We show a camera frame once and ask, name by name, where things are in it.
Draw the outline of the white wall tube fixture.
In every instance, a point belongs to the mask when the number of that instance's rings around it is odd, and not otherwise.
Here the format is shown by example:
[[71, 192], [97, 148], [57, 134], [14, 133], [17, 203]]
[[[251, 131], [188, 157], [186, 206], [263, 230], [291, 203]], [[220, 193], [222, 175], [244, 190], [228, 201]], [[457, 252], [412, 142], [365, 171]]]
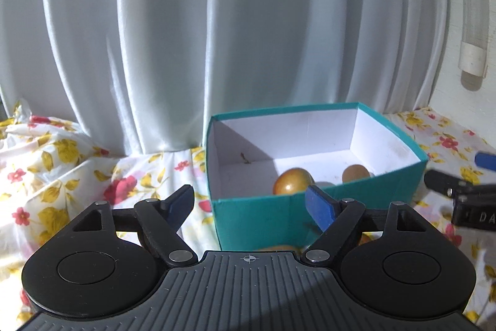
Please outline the white wall tube fixture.
[[458, 67], [484, 77], [489, 43], [489, 0], [463, 0], [463, 33]]

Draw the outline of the teal cardboard box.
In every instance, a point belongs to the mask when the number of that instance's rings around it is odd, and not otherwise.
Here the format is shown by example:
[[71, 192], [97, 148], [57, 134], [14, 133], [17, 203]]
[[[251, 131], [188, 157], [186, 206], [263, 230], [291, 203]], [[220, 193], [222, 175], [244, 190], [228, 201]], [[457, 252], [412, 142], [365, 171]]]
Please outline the teal cardboard box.
[[[361, 103], [218, 114], [210, 119], [205, 145], [219, 245], [228, 251], [305, 247], [316, 240], [320, 228], [304, 195], [272, 194], [288, 169], [305, 169], [335, 199], [385, 209], [411, 201], [428, 161], [410, 136]], [[343, 183], [343, 171], [354, 164], [371, 177]]]

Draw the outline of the white curtain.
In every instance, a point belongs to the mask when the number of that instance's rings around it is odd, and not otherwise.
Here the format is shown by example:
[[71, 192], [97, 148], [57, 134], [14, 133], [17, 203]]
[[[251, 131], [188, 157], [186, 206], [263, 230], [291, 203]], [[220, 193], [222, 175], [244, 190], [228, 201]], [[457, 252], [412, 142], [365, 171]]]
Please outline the white curtain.
[[120, 154], [198, 145], [215, 114], [424, 107], [447, 0], [1, 0], [1, 98]]

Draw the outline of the brown kiwi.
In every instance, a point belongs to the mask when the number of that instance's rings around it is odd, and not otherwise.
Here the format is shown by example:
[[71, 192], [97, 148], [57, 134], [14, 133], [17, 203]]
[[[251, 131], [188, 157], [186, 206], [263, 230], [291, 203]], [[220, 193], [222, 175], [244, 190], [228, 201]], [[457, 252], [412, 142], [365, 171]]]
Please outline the brown kiwi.
[[354, 164], [349, 165], [343, 171], [341, 179], [343, 183], [359, 181], [371, 177], [371, 173], [364, 165]]

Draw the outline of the mandarin orange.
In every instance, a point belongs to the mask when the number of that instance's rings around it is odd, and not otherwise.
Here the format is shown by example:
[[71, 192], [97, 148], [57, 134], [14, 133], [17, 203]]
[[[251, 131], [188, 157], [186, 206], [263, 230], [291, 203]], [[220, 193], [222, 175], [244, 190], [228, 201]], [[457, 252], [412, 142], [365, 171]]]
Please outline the mandarin orange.
[[371, 242], [371, 241], [372, 241], [372, 238], [371, 238], [369, 235], [367, 235], [367, 234], [363, 233], [363, 234], [361, 235], [361, 238], [360, 238], [359, 244], [360, 244], [360, 245], [363, 245], [363, 244], [367, 244], [367, 243], [369, 243], [369, 242]]

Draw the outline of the green pear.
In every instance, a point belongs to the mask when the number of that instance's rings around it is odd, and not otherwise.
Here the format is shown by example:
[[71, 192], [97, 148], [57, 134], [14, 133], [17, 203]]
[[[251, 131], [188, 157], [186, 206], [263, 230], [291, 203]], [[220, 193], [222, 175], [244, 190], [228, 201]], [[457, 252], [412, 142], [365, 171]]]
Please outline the green pear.
[[302, 249], [289, 244], [274, 245], [274, 246], [258, 249], [258, 252], [283, 252], [283, 251], [291, 251], [296, 255], [300, 255]]
[[295, 167], [284, 171], [274, 182], [273, 195], [293, 195], [304, 192], [314, 184], [314, 178], [303, 168]]

